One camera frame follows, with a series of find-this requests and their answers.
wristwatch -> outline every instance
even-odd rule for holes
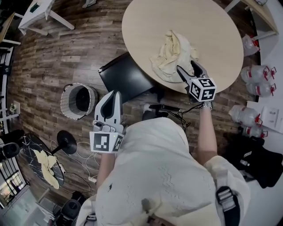
[[[203,109],[203,108],[210,108],[210,110],[212,110],[213,107],[212,107],[211,101],[205,101],[205,102],[203,102],[203,105],[202,105],[199,109]]]

black and white marker cube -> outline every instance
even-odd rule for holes
[[[190,94],[199,102],[212,101],[216,94],[216,84],[212,78],[190,79]]]
[[[90,146],[92,152],[118,152],[124,135],[119,132],[90,132]]]

round black table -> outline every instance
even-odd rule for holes
[[[42,140],[40,140],[36,135],[28,133],[23,138],[23,151],[24,155],[26,156],[27,162],[30,165],[30,168],[33,170],[33,172],[45,183],[50,185],[43,177],[42,170],[41,170],[41,163],[37,161],[37,157],[32,150],[38,150],[41,152],[44,150],[47,155],[52,155],[49,148],[43,143]],[[64,177],[63,173],[57,163],[54,164],[52,167],[52,170],[54,172],[54,177],[58,180],[59,186],[62,187],[64,184]]]

wooden floor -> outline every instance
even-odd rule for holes
[[[229,0],[215,1],[223,8],[230,2]],[[60,130],[68,130],[78,142],[89,141],[93,114],[80,121],[66,118],[60,110],[60,97],[63,87],[73,82],[91,84],[98,90],[100,97],[107,93],[97,70],[127,51],[121,24],[123,13],[130,2],[131,0],[98,0],[96,5],[82,9],[83,1],[56,0],[53,11],[76,28],[69,30],[52,18],[49,18],[47,22],[43,19],[37,25],[41,27],[42,24],[47,24],[50,32],[47,37],[28,31],[27,35],[21,38],[22,44],[16,47],[8,84],[9,100],[16,100],[21,104],[20,119],[13,122],[12,129],[23,128],[26,133],[33,132],[48,147],[51,140],[56,140]],[[243,4],[238,4],[229,12],[241,36],[245,33],[253,34],[249,14],[244,8]],[[256,64],[256,60],[246,57],[243,66],[251,63]],[[234,104],[245,104],[247,100],[254,100],[254,97],[247,93],[240,78],[231,87],[216,95],[212,115],[220,152],[226,144],[223,133],[237,132],[238,125],[231,121],[228,115],[229,109]],[[123,105],[124,123],[130,125],[140,121],[143,105],[148,102],[157,103],[156,96],[146,93],[125,103]],[[190,108],[187,96],[172,90],[166,90],[165,98],[161,102],[182,109]],[[194,151],[197,145],[198,112],[188,113],[185,120],[191,122],[188,140],[190,151]],[[88,157],[90,155],[88,145],[84,144],[83,147],[79,148],[79,152]],[[85,180],[88,179],[87,171],[79,163],[70,159],[62,151],[59,151],[56,156],[67,172],[74,172]],[[85,159],[81,159],[77,154],[73,157],[85,163]],[[18,156],[18,162],[24,177],[31,185],[32,192],[37,197],[41,196],[48,185],[33,174],[22,153]],[[94,159],[89,159],[88,165],[98,167]],[[97,170],[90,169],[90,173],[94,176]],[[89,183],[92,191],[87,193],[87,196],[96,192],[94,183]],[[88,186],[76,175],[65,174],[64,186],[59,190],[51,190],[50,198],[56,203],[64,203],[71,197],[73,191],[88,191]]]

strap buckle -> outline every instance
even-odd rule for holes
[[[222,186],[216,192],[218,203],[222,206],[223,212],[229,211],[236,207],[234,202],[234,194],[228,186]]]

